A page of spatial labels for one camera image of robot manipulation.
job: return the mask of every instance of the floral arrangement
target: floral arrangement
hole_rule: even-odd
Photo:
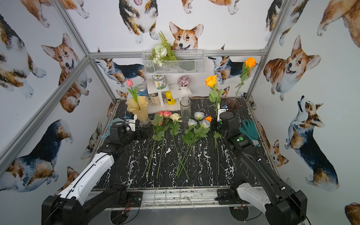
[[[188,75],[184,75],[177,80],[177,85],[179,87],[187,87],[190,86],[190,84],[191,84],[191,80]]]
[[[149,59],[154,63],[159,64],[159,66],[162,66],[164,61],[177,61],[178,58],[175,56],[173,50],[171,50],[171,45],[167,42],[165,35],[161,31],[159,33],[159,37],[161,44],[158,44],[153,49]]]

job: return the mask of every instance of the metal grate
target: metal grate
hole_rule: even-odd
[[[179,61],[164,61],[162,66],[149,59],[151,50],[143,51],[142,60],[149,75],[157,74],[194,74],[204,72],[205,51],[174,51]]]

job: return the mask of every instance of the orange rose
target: orange rose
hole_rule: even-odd
[[[245,61],[246,66],[248,66],[249,68],[252,68],[253,66],[255,66],[256,64],[256,60],[254,58],[249,57],[246,61]]]
[[[209,76],[208,78],[206,78],[206,81],[204,81],[206,83],[206,86],[212,87],[216,84],[216,77],[215,76]]]
[[[207,121],[209,121],[209,122],[211,123],[212,117],[211,117],[211,116],[208,116],[208,117],[206,117],[204,120],[207,120]]]

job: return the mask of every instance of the jar lid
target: jar lid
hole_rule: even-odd
[[[155,81],[162,81],[165,79],[165,75],[164,74],[161,74],[161,75],[153,75],[153,79]]]

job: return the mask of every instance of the pink tulip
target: pink tulip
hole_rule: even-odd
[[[134,83],[132,82],[131,79],[126,80],[126,84],[127,84],[129,87],[131,87],[132,85],[134,85]]]
[[[171,115],[172,115],[172,113],[169,112],[169,111],[165,111],[165,112],[164,112],[164,117],[165,117],[165,118],[170,118]]]

